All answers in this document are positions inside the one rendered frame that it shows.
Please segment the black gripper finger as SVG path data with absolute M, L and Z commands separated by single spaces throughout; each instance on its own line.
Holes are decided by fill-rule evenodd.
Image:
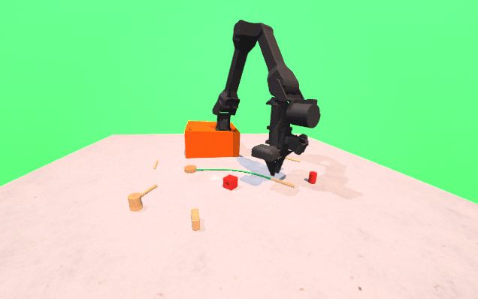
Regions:
M 268 166 L 268 170 L 271 174 L 271 176 L 275 176 L 275 173 L 277 171 L 277 165 L 278 165 L 278 161 L 281 160 L 284 156 L 279 156 L 276 160 L 272 161 L 272 162 L 269 162 L 269 161 L 265 161 L 266 165 Z
M 277 174 L 280 172 L 281 167 L 283 166 L 283 163 L 284 163 L 287 155 L 289 155 L 290 153 L 292 153 L 292 151 L 290 151 L 290 150 L 288 150 L 287 152 L 283 152 L 283 151 L 280 152 L 280 155 L 284 156 L 284 157 L 281 160 L 278 161 L 277 171 L 276 171 Z

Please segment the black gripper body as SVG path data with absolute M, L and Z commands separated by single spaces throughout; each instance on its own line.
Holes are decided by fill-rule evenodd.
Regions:
M 273 123 L 270 122 L 270 125 L 267 125 L 267 130 L 269 130 L 269 138 L 265 141 L 266 144 L 259 144 L 252 148 L 251 156 L 263 159 L 265 161 L 272 162 L 276 160 L 280 156 L 280 152 L 287 152 L 288 149 L 285 147 L 284 149 L 279 148 L 280 138 L 282 133 L 286 132 L 289 134 L 289 131 L 292 130 L 292 127 L 289 124 L 280 124 L 280 123 Z

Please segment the orange round disc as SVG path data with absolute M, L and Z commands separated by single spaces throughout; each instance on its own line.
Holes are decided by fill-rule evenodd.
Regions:
M 192 173 L 195 173 L 196 172 L 196 166 L 194 165 L 188 165 L 184 168 L 184 171 L 188 174 L 192 174 Z

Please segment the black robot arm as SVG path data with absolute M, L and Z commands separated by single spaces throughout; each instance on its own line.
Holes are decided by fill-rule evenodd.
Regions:
M 255 47 L 257 41 L 268 69 L 268 91 L 273 96 L 266 103 L 271 106 L 270 122 L 290 123 L 311 129 L 317 127 L 321 116 L 317 105 L 318 100 L 304 99 L 299 89 L 298 79 L 283 60 L 274 36 L 274 29 L 264 23 L 239 20 L 234 24 L 232 41 L 234 52 L 225 88 L 212 108 L 212 114 L 217 115 L 215 130 L 231 131 L 231 116 L 235 116 L 240 103 L 237 90 L 249 52 Z M 300 155 L 309 146 L 308 135 L 302 133 L 297 136 L 292 134 L 292 131 L 289 131 L 289 134 L 284 132 L 280 138 L 279 148 L 284 149 L 284 145 L 294 154 Z

